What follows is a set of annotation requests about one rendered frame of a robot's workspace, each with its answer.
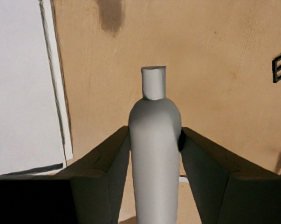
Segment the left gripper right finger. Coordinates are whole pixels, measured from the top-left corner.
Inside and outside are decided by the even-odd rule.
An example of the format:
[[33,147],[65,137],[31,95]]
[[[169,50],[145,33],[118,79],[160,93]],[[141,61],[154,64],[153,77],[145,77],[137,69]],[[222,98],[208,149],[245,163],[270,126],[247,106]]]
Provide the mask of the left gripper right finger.
[[188,127],[180,153],[202,224],[281,224],[281,175]]

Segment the black rectangular double-loop buckle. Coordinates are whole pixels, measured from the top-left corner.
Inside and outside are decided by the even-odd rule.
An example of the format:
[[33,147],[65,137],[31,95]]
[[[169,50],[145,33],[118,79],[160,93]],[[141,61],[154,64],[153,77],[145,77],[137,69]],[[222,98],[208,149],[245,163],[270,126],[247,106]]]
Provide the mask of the black rectangular double-loop buckle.
[[277,68],[277,62],[280,60],[281,60],[281,56],[279,56],[278,58],[272,61],[273,83],[277,83],[278,81],[281,80],[281,75],[279,77],[277,76],[277,72],[281,70],[281,66]]

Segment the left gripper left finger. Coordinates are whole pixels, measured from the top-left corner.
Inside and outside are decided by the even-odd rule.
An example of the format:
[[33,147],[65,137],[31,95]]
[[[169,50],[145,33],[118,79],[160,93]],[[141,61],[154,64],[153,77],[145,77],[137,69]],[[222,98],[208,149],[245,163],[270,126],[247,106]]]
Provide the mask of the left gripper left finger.
[[0,224],[118,224],[129,155],[122,126],[54,175],[0,175]]

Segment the grey gas cylinder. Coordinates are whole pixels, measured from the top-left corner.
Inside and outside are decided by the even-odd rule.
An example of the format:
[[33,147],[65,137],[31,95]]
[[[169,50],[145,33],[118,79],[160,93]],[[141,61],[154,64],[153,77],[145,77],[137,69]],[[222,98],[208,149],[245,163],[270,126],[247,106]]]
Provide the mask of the grey gas cylinder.
[[141,68],[142,97],[128,126],[138,224],[176,224],[182,119],[166,98],[166,67]]

